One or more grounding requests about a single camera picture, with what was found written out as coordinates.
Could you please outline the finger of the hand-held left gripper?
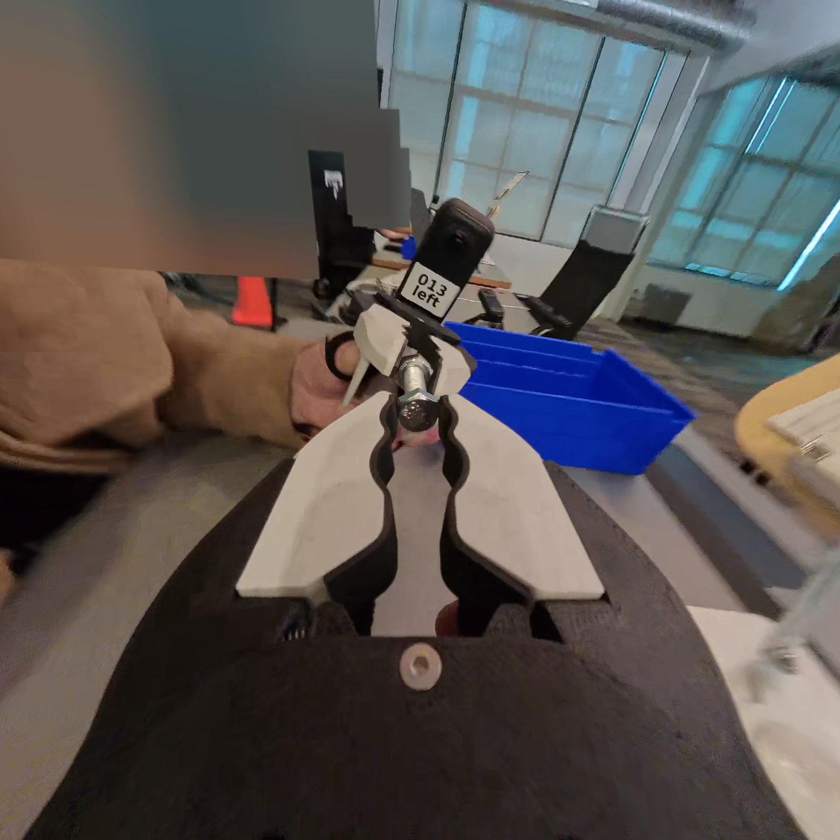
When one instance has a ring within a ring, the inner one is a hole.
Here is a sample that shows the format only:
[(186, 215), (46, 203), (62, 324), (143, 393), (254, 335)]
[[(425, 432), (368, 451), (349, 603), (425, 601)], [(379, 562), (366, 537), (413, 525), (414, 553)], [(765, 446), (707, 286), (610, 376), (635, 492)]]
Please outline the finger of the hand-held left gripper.
[(405, 335), (409, 323), (403, 315), (384, 306), (368, 306), (354, 329), (362, 373), (374, 368), (379, 376), (393, 376), (405, 352)]
[(474, 359), (462, 346), (445, 341), (433, 341), (433, 346), (437, 346), (437, 368), (432, 393), (454, 396), (469, 384)]

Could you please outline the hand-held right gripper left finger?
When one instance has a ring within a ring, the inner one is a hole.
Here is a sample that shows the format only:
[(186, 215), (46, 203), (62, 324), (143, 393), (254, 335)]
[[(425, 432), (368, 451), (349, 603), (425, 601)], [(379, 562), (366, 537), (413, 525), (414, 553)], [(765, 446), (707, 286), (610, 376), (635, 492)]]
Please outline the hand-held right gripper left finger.
[(391, 500), (396, 396), (366, 404), (318, 432), (292, 458), (266, 529), (237, 577), (242, 601), (336, 603), (370, 621), (396, 577)]

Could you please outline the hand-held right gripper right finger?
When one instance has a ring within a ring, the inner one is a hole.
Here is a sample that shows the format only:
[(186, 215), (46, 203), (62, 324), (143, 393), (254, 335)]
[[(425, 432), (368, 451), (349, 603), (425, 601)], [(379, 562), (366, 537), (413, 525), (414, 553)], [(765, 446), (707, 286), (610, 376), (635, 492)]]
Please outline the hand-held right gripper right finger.
[(596, 603), (602, 580), (539, 453), (464, 396), (439, 400), (449, 485), (439, 576), (458, 634), (483, 634), (498, 607)]

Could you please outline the steel hex bolt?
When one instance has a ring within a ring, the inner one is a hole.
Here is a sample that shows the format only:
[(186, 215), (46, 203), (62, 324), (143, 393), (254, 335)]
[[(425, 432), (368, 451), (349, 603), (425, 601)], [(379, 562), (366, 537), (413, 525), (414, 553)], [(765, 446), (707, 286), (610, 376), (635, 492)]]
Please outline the steel hex bolt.
[(399, 384), (399, 396), (396, 396), (396, 423), (409, 432), (409, 433), (425, 433), (437, 426), (439, 416), (439, 404), (437, 396), (427, 391), (432, 384), (432, 362), (425, 357), (405, 357), (396, 368), (396, 384)]

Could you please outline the blue plastic bin with divider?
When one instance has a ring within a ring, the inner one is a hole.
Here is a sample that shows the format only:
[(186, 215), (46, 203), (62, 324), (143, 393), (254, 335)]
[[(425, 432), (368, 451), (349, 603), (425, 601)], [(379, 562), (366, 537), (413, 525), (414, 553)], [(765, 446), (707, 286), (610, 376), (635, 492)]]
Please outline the blue plastic bin with divider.
[(644, 474), (695, 412), (616, 349), (445, 323), (479, 362), (458, 391), (547, 461)]

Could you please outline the wood top office desk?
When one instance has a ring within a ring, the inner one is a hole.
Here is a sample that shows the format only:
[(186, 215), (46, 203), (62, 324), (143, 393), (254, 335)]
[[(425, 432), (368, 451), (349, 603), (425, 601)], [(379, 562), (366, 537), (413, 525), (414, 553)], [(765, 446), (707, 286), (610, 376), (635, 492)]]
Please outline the wood top office desk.
[[(379, 268), (399, 271), (399, 268), (409, 268), (413, 258), (403, 258), (399, 252), (391, 252), (391, 249), (374, 249), (374, 255), (368, 261), (379, 267)], [(511, 290), (511, 281), (496, 267), (474, 268), (470, 283)]]

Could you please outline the grey desk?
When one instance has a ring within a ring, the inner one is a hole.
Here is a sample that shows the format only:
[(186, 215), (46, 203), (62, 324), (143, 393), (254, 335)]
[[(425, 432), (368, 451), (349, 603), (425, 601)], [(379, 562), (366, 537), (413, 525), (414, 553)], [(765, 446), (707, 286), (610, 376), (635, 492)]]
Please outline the grey desk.
[(479, 637), (362, 637), (235, 577), (290, 458), (224, 496), (179, 446), (62, 529), (3, 607), (3, 837), (805, 837), (695, 621), (547, 464), (604, 592)]

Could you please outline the person's left hand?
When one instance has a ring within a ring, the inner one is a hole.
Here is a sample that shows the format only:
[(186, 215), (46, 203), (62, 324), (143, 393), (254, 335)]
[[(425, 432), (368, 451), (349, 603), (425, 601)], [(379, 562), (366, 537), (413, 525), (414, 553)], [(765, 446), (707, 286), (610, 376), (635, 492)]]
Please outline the person's left hand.
[(360, 346), (354, 332), (312, 341), (301, 349), (290, 376), (290, 423), (304, 438), (314, 438), (368, 396), (374, 373), (366, 373), (354, 404), (342, 406), (356, 365)]

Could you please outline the white document stand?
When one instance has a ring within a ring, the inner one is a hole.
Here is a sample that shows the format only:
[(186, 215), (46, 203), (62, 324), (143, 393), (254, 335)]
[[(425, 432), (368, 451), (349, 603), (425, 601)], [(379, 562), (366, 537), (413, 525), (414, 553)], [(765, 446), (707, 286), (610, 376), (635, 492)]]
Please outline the white document stand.
[(765, 774), (812, 840), (840, 837), (840, 687), (812, 649), (819, 619), (837, 607), (837, 580), (829, 550), (776, 621), (690, 607)]
[(486, 206), (486, 218), (496, 218), (498, 215), (498, 203), (526, 177), (530, 173), (516, 173), (501, 189), (498, 193), (491, 201)]

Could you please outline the orange safety cone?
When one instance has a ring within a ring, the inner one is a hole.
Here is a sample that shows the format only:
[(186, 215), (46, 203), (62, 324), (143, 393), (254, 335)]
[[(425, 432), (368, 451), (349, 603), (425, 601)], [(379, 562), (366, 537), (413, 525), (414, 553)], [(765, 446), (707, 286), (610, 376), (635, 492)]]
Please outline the orange safety cone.
[(270, 329), (273, 315), (270, 315), (266, 279), (237, 275), (237, 298), (235, 298), (230, 323), (239, 329), (262, 329), (262, 332)]

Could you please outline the wooden instruction board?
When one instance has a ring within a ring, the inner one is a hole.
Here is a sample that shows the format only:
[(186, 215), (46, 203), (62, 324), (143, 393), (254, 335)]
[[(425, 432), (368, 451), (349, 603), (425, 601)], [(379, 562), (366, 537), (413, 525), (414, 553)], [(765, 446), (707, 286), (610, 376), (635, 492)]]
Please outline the wooden instruction board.
[(824, 537), (837, 537), (837, 510), (819, 500), (790, 471), (796, 446), (774, 433), (765, 423), (840, 386), (840, 357), (829, 357), (799, 376), (790, 376), (755, 393), (736, 416), (735, 433), (741, 453), (769, 478), (769, 485), (792, 502), (792, 510)]

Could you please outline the person's tan coat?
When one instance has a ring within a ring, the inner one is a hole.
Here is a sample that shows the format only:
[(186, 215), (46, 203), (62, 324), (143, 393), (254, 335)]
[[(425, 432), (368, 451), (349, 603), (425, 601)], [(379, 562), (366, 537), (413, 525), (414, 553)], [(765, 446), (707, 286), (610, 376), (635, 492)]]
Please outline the person's tan coat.
[(183, 302), (157, 271), (0, 261), (0, 461), (119, 474), (161, 438)]

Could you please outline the white acrylic sheet holder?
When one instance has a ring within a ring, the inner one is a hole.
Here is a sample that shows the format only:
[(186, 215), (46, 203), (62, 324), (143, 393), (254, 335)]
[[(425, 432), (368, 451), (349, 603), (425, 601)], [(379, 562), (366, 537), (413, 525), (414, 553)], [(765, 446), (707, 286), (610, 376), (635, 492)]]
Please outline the white acrylic sheet holder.
[(792, 496), (802, 519), (824, 537), (840, 539), (840, 456), (815, 446), (809, 453), (792, 451), (785, 456)]

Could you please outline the printed instruction sheet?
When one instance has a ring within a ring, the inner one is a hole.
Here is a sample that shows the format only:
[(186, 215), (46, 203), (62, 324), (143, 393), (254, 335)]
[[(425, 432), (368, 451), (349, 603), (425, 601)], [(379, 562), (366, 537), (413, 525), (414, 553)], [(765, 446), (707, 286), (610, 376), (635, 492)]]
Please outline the printed instruction sheet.
[(770, 416), (765, 423), (774, 433), (780, 433), (788, 445), (805, 451), (805, 446), (827, 446), (837, 451), (840, 445), (840, 391), (820, 393), (802, 406), (792, 406), (780, 416)]

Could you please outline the brown cardboard boxes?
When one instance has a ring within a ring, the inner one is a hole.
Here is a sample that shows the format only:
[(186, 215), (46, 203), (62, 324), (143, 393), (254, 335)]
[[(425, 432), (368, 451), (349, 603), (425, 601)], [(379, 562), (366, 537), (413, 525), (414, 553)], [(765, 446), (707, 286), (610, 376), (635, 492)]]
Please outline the brown cardboard boxes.
[(770, 352), (802, 352), (824, 324), (840, 290), (840, 255), (829, 255), (815, 279), (785, 290), (758, 319), (751, 344)]

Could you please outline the silver sign frame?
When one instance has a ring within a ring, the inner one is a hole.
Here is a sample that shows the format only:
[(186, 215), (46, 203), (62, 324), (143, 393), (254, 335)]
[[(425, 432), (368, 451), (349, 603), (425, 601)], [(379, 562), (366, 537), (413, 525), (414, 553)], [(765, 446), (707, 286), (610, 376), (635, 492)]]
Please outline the silver sign frame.
[(635, 255), (647, 224), (648, 224), (648, 215), (611, 209), (611, 206), (593, 206), (580, 228), (580, 243), (610, 249), (617, 255)]

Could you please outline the silver air duct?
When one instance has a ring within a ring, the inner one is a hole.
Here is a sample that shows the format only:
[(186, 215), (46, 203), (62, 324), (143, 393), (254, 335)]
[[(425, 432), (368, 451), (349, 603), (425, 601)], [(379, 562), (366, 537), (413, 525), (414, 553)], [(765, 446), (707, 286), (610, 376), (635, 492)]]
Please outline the silver air duct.
[(709, 50), (741, 50), (758, 21), (749, 6), (735, 0), (596, 0), (593, 11)]

